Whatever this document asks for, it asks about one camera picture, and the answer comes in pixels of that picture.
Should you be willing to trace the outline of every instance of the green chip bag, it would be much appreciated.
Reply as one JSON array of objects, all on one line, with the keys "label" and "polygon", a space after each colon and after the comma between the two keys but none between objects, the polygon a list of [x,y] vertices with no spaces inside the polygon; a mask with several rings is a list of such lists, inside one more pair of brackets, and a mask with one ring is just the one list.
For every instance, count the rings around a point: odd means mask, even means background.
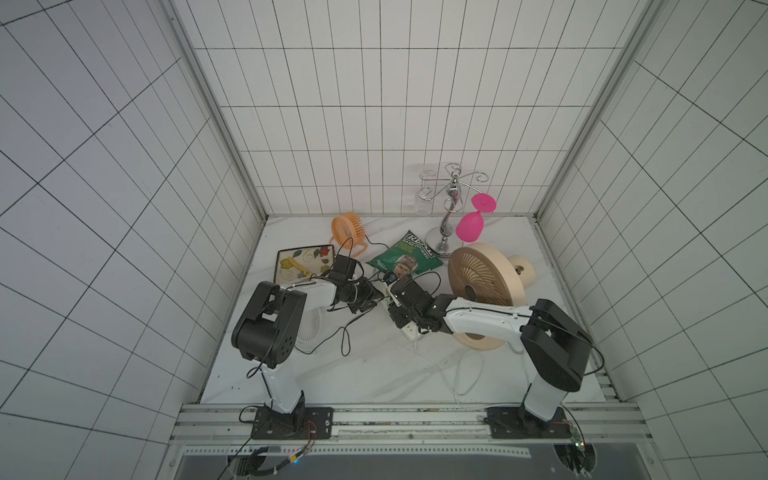
[{"label": "green chip bag", "polygon": [[402,278],[409,273],[419,275],[434,270],[442,265],[442,260],[427,247],[426,243],[408,230],[408,233],[389,250],[369,261],[368,264],[384,273]]}]

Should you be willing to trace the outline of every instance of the fan grille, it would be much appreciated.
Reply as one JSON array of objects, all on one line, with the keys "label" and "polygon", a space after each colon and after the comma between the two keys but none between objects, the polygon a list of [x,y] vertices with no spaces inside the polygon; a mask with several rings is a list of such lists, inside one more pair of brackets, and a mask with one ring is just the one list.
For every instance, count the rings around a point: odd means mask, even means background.
[{"label": "fan grille", "polygon": [[448,278],[456,296],[492,305],[512,305],[504,277],[477,250],[467,247],[457,249],[448,263]]},{"label": "fan grille", "polygon": [[355,214],[343,214],[334,217],[331,221],[331,231],[336,242],[342,243],[352,238],[353,246],[359,245],[365,235],[360,224],[360,218]]},{"label": "fan grille", "polygon": [[315,308],[301,319],[301,325],[299,325],[299,332],[296,334],[296,343],[303,345],[311,342],[320,333],[320,328],[323,326],[323,313],[319,308]]}]

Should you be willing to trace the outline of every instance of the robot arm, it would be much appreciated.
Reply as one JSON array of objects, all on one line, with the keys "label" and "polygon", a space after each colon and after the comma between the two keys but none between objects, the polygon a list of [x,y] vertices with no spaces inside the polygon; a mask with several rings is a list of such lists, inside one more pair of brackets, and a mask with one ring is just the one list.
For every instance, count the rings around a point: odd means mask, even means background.
[{"label": "robot arm", "polygon": [[592,339],[560,307],[540,299],[534,306],[500,306],[453,295],[433,298],[410,277],[390,287],[395,302],[389,314],[402,328],[414,322],[420,330],[474,333],[525,348],[538,375],[523,400],[525,410],[548,422],[569,392],[581,388]]},{"label": "robot arm", "polygon": [[[339,301],[368,310],[383,298],[367,279],[352,280],[356,260],[337,256],[329,274],[304,284],[281,287],[262,282],[232,332],[232,346],[243,358],[261,361],[272,408],[297,425],[303,393],[296,384],[289,355],[301,317]],[[523,346],[538,375],[523,400],[525,411],[543,422],[552,420],[568,392],[577,392],[587,366],[592,340],[557,305],[539,300],[534,306],[498,306],[441,294],[432,297],[411,276],[390,286],[389,314],[398,327],[414,322],[421,330],[475,333]],[[264,315],[276,313],[274,320]]]}]

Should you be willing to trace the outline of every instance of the white marble tabletop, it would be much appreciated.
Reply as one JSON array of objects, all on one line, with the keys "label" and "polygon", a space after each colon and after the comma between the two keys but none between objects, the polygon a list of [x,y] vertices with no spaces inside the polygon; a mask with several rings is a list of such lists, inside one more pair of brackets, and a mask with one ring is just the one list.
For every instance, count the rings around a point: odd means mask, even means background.
[{"label": "white marble tabletop", "polygon": [[[259,376],[246,379],[246,372],[256,366],[240,357],[230,344],[232,330],[248,299],[259,282],[273,280],[278,250],[326,243],[330,238],[332,217],[271,217],[261,236],[253,263],[240,292],[225,337],[204,387],[202,403],[260,403],[266,398]],[[439,224],[437,217],[363,217],[362,223],[372,242],[392,245],[408,230],[420,238]],[[536,269],[536,283],[526,289],[529,303],[546,298],[568,312],[556,279],[548,267],[527,217],[491,217],[486,219],[480,242],[490,243],[507,257],[515,254],[527,257]],[[364,263],[366,276],[375,270],[365,262],[383,252],[384,247],[371,245],[357,260]],[[442,285],[437,293],[450,293],[447,267],[439,267]],[[419,278],[428,291],[437,285],[434,275]],[[383,289],[382,283],[375,285]],[[447,403],[454,402],[433,366],[419,358],[409,341],[389,318],[380,303],[349,328],[351,353],[343,357],[339,351],[341,333],[325,342],[312,355],[294,350],[291,361],[296,381],[306,394],[308,403]],[[320,332],[326,338],[354,315],[348,310],[323,314]],[[456,364],[466,348],[444,333],[428,333],[419,340],[419,353],[440,365],[453,382]],[[519,356],[507,346],[483,352],[485,367],[474,389],[460,397],[462,403],[520,402],[528,377],[535,369],[527,355]],[[471,384],[480,368],[479,356],[469,353],[462,363],[458,390]],[[566,402],[604,402],[594,375],[584,379],[581,391],[571,393]]]}]

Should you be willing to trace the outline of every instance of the metal stand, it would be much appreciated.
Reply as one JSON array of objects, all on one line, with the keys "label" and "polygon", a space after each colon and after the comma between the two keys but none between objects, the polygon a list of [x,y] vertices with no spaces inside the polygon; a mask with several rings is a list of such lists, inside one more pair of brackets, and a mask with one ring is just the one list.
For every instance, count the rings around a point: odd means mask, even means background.
[{"label": "metal stand", "polygon": [[469,175],[477,175],[475,179],[478,182],[484,183],[488,181],[488,175],[484,174],[483,172],[473,171],[462,175],[462,166],[459,164],[448,164],[445,166],[445,169],[451,174],[451,178],[446,179],[448,183],[443,188],[438,190],[437,193],[431,197],[429,196],[432,193],[432,188],[430,187],[423,187],[418,193],[419,198],[424,201],[434,200],[435,197],[443,190],[445,190],[445,192],[448,194],[448,199],[446,199],[447,205],[445,206],[447,211],[445,216],[442,218],[440,226],[430,230],[426,237],[427,245],[440,258],[449,258],[454,250],[464,245],[464,242],[462,242],[458,237],[454,235],[455,227],[449,223],[451,214],[458,212],[463,207],[461,205],[462,185],[467,188],[471,188],[480,194],[482,193],[480,190],[474,188],[473,186],[462,182],[461,179],[468,177]]}]

